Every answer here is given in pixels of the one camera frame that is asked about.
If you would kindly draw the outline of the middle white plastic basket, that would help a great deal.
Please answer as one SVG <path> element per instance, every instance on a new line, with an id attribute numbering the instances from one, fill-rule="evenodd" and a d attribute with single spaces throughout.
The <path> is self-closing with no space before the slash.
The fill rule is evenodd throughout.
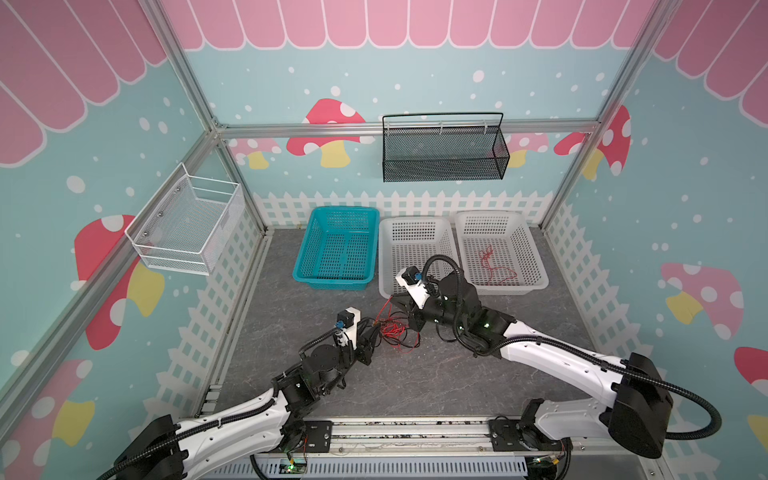
<path id="1" fill-rule="evenodd" d="M 387 218 L 379 224 L 378 287 L 385 299 L 404 293 L 395 276 L 406 267 L 421 269 L 433 255 L 459 263 L 451 223 L 438 217 Z"/>

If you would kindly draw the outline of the white plastic basket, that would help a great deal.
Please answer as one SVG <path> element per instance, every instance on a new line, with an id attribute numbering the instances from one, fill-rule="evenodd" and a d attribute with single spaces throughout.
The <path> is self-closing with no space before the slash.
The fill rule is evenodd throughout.
<path id="1" fill-rule="evenodd" d="M 455 217 L 460 261 L 480 295 L 526 295 L 549 278 L 525 217 L 509 211 L 466 211 Z"/>
<path id="2" fill-rule="evenodd" d="M 385 299 L 404 293 L 395 276 L 406 267 L 421 269 L 433 255 L 459 263 L 451 223 L 438 217 L 387 218 L 379 224 L 378 287 Z"/>

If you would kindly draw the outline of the right white plastic basket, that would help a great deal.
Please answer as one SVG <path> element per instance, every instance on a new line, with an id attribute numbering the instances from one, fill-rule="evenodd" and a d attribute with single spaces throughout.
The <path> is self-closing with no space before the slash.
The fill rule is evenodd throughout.
<path id="1" fill-rule="evenodd" d="M 525 217 L 509 211 L 466 211 L 455 217 L 460 261 L 480 295 L 526 295 L 549 278 Z"/>

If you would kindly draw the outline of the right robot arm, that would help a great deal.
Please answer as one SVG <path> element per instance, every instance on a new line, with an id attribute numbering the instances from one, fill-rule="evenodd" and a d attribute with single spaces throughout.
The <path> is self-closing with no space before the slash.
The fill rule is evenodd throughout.
<path id="1" fill-rule="evenodd" d="M 574 402 L 530 401 L 519 421 L 524 435 L 549 440 L 610 438 L 635 455 L 657 459 L 666 441 L 700 440 L 721 429 L 717 408 L 663 380 L 650 358 L 599 354 L 483 306 L 475 286 L 447 255 L 434 255 L 421 268 L 403 268 L 395 280 L 405 290 L 395 304 L 413 329 L 421 330 L 428 322 L 444 325 L 453 341 L 477 358 L 523 364 L 587 394 L 587 399 Z"/>

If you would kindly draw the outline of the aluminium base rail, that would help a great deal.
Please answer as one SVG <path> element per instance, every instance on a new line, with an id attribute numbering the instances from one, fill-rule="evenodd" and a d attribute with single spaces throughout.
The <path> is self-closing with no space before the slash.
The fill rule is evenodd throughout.
<path id="1" fill-rule="evenodd" d="M 669 479 L 605 438 L 526 445 L 512 417 L 349 417 L 309 422 L 283 453 L 250 434 L 221 453 L 190 456 L 186 479 Z"/>

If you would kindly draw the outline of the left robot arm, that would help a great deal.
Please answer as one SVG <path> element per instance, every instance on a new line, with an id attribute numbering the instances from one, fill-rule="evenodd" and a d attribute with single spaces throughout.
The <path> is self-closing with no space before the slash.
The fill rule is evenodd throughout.
<path id="1" fill-rule="evenodd" d="M 291 451 L 306 437 L 304 418 L 333 390 L 346 387 L 353 365 L 371 363 L 378 336 L 371 318 L 334 327 L 305 344 L 301 360 L 253 399 L 204 417 L 151 421 L 100 477 L 199 479 L 248 455 Z"/>

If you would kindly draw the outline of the teal plastic basket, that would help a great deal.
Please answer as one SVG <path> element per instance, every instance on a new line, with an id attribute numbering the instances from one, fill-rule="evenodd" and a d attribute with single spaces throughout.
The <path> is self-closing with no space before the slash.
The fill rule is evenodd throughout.
<path id="1" fill-rule="evenodd" d="M 373 280 L 380 213 L 324 206 L 310 215 L 293 279 L 318 290 L 361 291 Z"/>

